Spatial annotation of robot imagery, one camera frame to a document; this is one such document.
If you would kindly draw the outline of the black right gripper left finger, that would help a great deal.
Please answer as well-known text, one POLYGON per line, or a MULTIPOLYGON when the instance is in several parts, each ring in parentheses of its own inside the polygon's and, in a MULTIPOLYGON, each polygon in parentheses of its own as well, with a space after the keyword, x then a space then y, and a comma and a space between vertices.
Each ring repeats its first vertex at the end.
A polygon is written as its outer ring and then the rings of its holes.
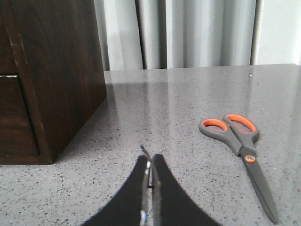
POLYGON ((146 156, 140 155, 123 186, 84 226, 138 226, 141 221, 143 179, 146 156))

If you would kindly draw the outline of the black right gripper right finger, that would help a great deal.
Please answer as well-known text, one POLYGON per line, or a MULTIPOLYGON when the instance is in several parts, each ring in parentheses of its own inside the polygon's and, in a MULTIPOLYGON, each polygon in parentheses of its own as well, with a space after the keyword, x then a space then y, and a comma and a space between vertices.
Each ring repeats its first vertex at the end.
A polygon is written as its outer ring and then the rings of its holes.
POLYGON ((161 154, 153 157, 153 225, 154 226, 218 226, 185 193, 171 173, 161 154))

